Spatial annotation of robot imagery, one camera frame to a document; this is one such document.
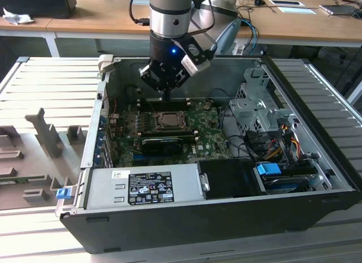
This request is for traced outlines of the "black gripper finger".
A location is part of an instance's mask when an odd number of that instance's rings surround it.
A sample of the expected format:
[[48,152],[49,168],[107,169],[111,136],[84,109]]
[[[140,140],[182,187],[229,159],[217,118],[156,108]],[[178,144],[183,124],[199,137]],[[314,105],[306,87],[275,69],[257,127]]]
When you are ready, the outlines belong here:
[[146,65],[139,69],[140,77],[143,82],[150,86],[153,90],[158,91],[161,94],[161,100],[163,102],[168,101],[168,90],[166,88],[166,81],[158,77],[152,70],[150,65]]
[[167,83],[167,101],[168,102],[170,101],[170,98],[171,98],[171,92],[175,88],[181,87],[188,78],[189,78],[189,73],[185,69],[180,70],[175,76],[172,76],[170,78],[169,82]]

